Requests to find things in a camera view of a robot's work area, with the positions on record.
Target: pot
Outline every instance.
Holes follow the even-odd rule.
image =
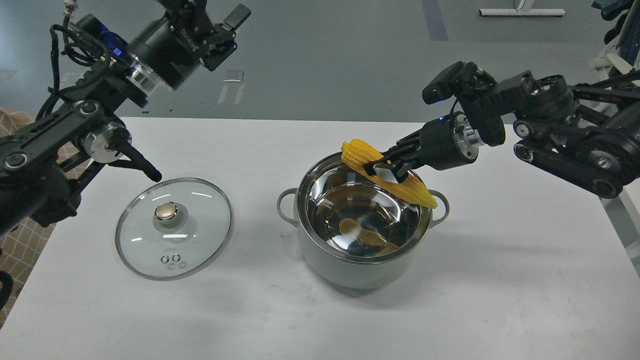
[[[407,271],[427,229],[449,216],[449,201],[429,191],[445,206],[445,214],[434,220],[431,209],[392,195],[346,166],[341,156],[322,159],[299,187],[282,192],[278,214],[298,228],[301,252],[319,275],[347,288],[379,288]],[[295,195],[293,218],[282,213],[288,195]]]

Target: glass lid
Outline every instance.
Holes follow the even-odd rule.
[[[230,228],[231,206],[220,188],[202,179],[172,179],[127,206],[116,228],[116,248],[136,273],[177,279],[208,265]]]

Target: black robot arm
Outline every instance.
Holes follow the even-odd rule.
[[[131,145],[131,134],[114,111],[126,99],[143,107],[159,85],[177,88],[201,62],[214,70],[235,51],[235,30],[251,14],[239,5],[224,23],[212,24],[206,0],[160,3],[165,15],[131,43],[93,15],[69,22],[76,6],[67,3],[63,25],[51,27],[51,95],[34,123],[0,138],[0,236],[24,217],[48,226],[74,216],[81,192],[106,164],[160,181],[162,175]],[[91,67],[65,89],[60,89],[56,32],[64,35],[62,54]],[[78,153],[58,164],[58,149],[67,142]],[[66,172],[88,159],[93,161],[77,179],[67,178]]]
[[[533,78],[526,71],[496,82],[473,63],[443,70],[422,92],[433,104],[456,97],[463,111],[424,124],[366,164],[370,175],[402,182],[408,171],[475,162],[478,148],[504,143],[502,115],[514,113],[514,146],[523,161],[601,197],[613,198],[640,177],[640,94],[615,85],[640,78],[630,72],[592,85],[567,86],[562,76]],[[597,113],[579,100],[611,102],[619,112]]]

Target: black cable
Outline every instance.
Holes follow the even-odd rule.
[[[51,69],[53,71],[53,87],[49,89],[51,95],[44,102],[38,115],[36,116],[36,120],[40,120],[46,115],[51,113],[51,110],[58,102],[60,96],[58,95],[60,92],[60,64],[58,62],[58,35],[53,26],[49,28],[49,34],[51,34]]]
[[[639,80],[640,79],[640,70],[631,70],[627,74],[622,74],[618,76],[614,76],[613,78],[606,79],[603,81],[599,81],[597,83],[593,83],[589,85],[593,88],[608,88],[613,85],[617,85],[618,83],[623,83],[627,81]]]
[[[59,60],[58,60],[59,48],[58,48],[58,36],[56,34],[56,31],[60,31],[63,34],[63,36],[66,35],[67,39],[70,37],[76,43],[82,43],[83,40],[85,40],[85,42],[90,42],[93,45],[96,45],[97,47],[100,48],[100,50],[104,54],[104,63],[96,76],[92,77],[89,81],[83,84],[70,86],[63,90],[60,90],[60,66],[59,66]],[[109,69],[109,64],[111,63],[111,51],[106,47],[106,45],[104,45],[102,42],[93,38],[90,35],[87,35],[84,33],[76,34],[73,31],[69,30],[68,28],[65,28],[64,26],[60,26],[60,25],[52,25],[49,29],[49,33],[51,34],[51,68],[53,70],[54,84],[53,84],[53,88],[50,89],[51,95],[45,101],[45,103],[40,108],[40,111],[38,112],[38,115],[36,117],[37,120],[42,119],[43,117],[47,116],[53,111],[61,95],[67,94],[71,91],[86,88],[87,86],[90,86],[98,82],[101,75],[103,75]]]
[[[456,100],[453,102],[453,106],[451,106],[451,111],[449,112],[449,121],[453,121],[453,109],[456,108],[456,105],[458,104],[458,98],[456,98]]]
[[[69,30],[69,17],[65,16],[65,19],[62,21],[62,27]],[[87,53],[84,49],[80,49],[82,50],[83,54],[80,54],[78,52],[76,52],[73,49],[68,49],[68,45],[69,43],[69,36],[67,33],[62,33],[62,41],[65,44],[65,52],[66,55],[74,62],[74,63],[78,63],[79,65],[82,66],[87,66],[82,64],[82,62],[85,63],[89,63],[91,64],[93,61],[93,58],[91,57],[91,55],[89,53]]]

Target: yellow corn cob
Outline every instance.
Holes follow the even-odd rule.
[[[342,161],[362,176],[373,181],[386,191],[412,204],[418,204],[425,208],[435,209],[438,206],[436,200],[431,196],[429,190],[415,176],[409,177],[402,183],[390,183],[382,180],[378,175],[370,176],[364,170],[364,165],[372,161],[381,159],[383,156],[373,146],[360,139],[353,139],[351,143],[342,144]]]

